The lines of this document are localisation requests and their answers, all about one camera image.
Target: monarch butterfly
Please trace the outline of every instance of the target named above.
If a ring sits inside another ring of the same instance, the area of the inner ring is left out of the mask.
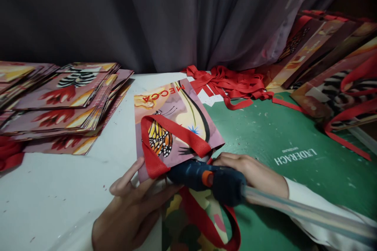
[[[304,39],[306,33],[309,31],[309,28],[301,29],[298,33],[295,34],[295,36],[289,40],[283,50],[283,53],[280,55],[278,62],[281,62],[285,57],[288,57],[290,54],[292,54],[297,46],[300,44],[300,42]]]
[[[156,111],[155,115],[161,115],[161,113]],[[161,127],[155,120],[152,122],[148,133],[149,145],[157,156],[159,156],[161,153],[163,154],[164,158],[169,156],[173,145],[172,134]]]

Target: left hand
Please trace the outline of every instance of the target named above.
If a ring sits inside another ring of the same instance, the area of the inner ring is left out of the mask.
[[[93,224],[95,251],[140,247],[159,218],[159,208],[181,188],[172,185],[146,199],[155,180],[148,179],[137,188],[130,182],[143,163],[144,158],[138,158],[124,176],[111,185],[110,193],[115,197]]]

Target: right hand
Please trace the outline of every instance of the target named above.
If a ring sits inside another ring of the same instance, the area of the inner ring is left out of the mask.
[[[288,198],[289,189],[284,177],[248,155],[222,152],[215,166],[231,167],[245,176],[248,185],[279,197]]]
[[[148,179],[138,187],[131,183],[143,164],[144,158],[138,158],[124,176],[111,185],[109,190],[114,199],[93,224],[95,251],[129,251],[140,247],[156,224],[160,207],[181,188],[171,185],[147,197],[155,180]]]

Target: stack of bags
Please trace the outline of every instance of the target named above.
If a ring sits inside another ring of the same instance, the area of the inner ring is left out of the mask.
[[[0,62],[0,135],[28,141],[24,152],[86,155],[131,85],[119,68]]]
[[[267,90],[298,89],[377,35],[377,23],[340,13],[297,14],[285,49],[276,63],[257,68]]]

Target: white sleeve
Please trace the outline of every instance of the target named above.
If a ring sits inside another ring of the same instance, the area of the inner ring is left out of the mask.
[[[289,189],[289,199],[315,207],[333,214],[337,214],[352,220],[362,222],[364,224],[377,227],[377,223],[363,215],[360,215],[347,208],[335,206],[328,202],[325,198],[314,193],[306,186],[298,184],[285,177]],[[328,246],[335,250],[373,250],[373,248],[366,246],[358,241],[347,238],[343,235],[329,231],[325,228],[319,227],[310,222],[306,222],[301,219],[292,218],[292,221],[299,226],[314,242]]]

